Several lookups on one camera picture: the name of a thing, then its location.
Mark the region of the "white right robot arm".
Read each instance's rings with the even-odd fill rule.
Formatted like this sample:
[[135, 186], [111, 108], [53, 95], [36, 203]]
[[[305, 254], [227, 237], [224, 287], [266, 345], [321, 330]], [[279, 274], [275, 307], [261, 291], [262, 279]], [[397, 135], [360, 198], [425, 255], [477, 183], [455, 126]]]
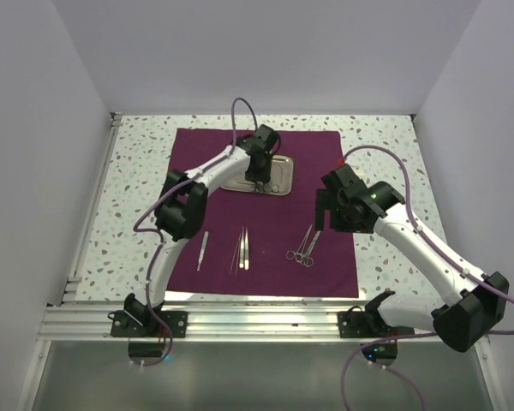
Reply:
[[363, 309], [345, 314], [352, 331], [387, 336], [406, 327], [431, 331], [457, 352], [468, 351], [505, 314], [508, 280], [485, 274], [450, 249], [407, 209], [405, 198], [389, 183], [367, 186], [345, 164], [322, 178], [317, 190], [316, 229], [376, 234], [387, 240], [433, 285], [439, 294], [426, 302], [385, 290]]

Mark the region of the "steel tweezers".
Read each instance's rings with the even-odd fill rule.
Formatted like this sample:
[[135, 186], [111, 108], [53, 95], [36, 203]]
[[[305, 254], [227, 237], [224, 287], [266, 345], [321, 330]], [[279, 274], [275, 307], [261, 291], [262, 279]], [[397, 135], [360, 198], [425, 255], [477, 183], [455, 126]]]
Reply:
[[243, 245], [244, 245], [243, 268], [244, 268], [245, 271], [248, 271], [249, 270], [249, 263], [250, 263], [248, 227], [244, 228]]
[[240, 270], [245, 269], [245, 237], [246, 237], [246, 230], [245, 227], [242, 227], [242, 231], [240, 234], [240, 241], [239, 241], [239, 250], [238, 250], [238, 268]]

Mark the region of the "purple cloth wrap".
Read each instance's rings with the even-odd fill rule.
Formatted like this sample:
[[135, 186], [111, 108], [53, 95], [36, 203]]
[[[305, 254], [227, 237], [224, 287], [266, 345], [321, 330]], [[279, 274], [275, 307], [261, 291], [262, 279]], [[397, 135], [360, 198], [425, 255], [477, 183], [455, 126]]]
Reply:
[[[283, 131], [279, 154], [293, 159], [294, 178], [286, 196], [238, 193], [217, 189], [209, 197], [202, 231], [209, 231], [200, 271], [202, 242], [198, 233], [182, 250], [170, 277], [170, 291], [295, 297], [358, 295], [353, 236], [327, 229], [305, 267], [287, 260], [314, 221], [315, 192], [322, 176], [343, 156], [341, 137], [333, 131]], [[248, 227], [249, 270], [229, 273], [242, 227]]]

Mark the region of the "steel ring-handle hemostat forceps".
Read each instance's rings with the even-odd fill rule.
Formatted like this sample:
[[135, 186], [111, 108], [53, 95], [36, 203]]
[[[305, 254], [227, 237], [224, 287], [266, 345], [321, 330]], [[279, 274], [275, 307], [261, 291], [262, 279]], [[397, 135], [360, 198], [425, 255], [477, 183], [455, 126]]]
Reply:
[[304, 237], [302, 238], [301, 243], [299, 244], [298, 248], [296, 250], [289, 250], [286, 253], [287, 260], [294, 260], [299, 263], [301, 263], [303, 261], [305, 246], [307, 245], [308, 238], [310, 236], [312, 229], [313, 229], [313, 225], [310, 224], [308, 226], [307, 231], [306, 231]]

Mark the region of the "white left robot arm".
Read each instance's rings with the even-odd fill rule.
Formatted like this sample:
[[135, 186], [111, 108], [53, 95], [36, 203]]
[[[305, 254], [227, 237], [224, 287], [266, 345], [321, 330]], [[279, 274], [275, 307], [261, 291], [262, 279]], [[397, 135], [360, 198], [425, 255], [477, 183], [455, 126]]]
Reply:
[[164, 294], [182, 250], [201, 230], [211, 194], [241, 173], [251, 182], [271, 180], [273, 149], [281, 146], [279, 133], [266, 125], [225, 147], [217, 156], [186, 171], [170, 170], [158, 200], [134, 224], [143, 233], [143, 220], [153, 215], [152, 232], [159, 244], [149, 263], [142, 288], [129, 294], [121, 310], [112, 312], [113, 337], [178, 337], [173, 322], [162, 312]]

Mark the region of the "steel surgical scissors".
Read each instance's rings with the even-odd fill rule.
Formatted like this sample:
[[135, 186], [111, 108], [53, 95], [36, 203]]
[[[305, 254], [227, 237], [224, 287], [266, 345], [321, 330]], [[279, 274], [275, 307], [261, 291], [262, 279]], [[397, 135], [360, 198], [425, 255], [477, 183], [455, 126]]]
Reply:
[[319, 238], [320, 238], [320, 235], [321, 235], [321, 232], [320, 231], [317, 231], [315, 234], [314, 234], [314, 237], [312, 239], [312, 241], [310, 242], [307, 250], [305, 251], [305, 253], [302, 255], [301, 257], [301, 261], [300, 261], [300, 264], [305, 266], [305, 267], [310, 267], [314, 264], [314, 260], [312, 258], [312, 252], [316, 246], [316, 243], [318, 242]]

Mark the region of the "steel scalpel handle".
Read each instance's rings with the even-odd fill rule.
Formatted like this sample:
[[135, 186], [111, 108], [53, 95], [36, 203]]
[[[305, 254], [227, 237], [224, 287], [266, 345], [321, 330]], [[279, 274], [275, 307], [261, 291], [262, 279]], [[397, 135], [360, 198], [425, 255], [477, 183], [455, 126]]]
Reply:
[[201, 245], [200, 245], [200, 252], [199, 252], [199, 256], [198, 256], [197, 269], [196, 269], [197, 271], [200, 271], [202, 262], [204, 260], [208, 238], [209, 238], [209, 231], [205, 231], [205, 233], [202, 237]]

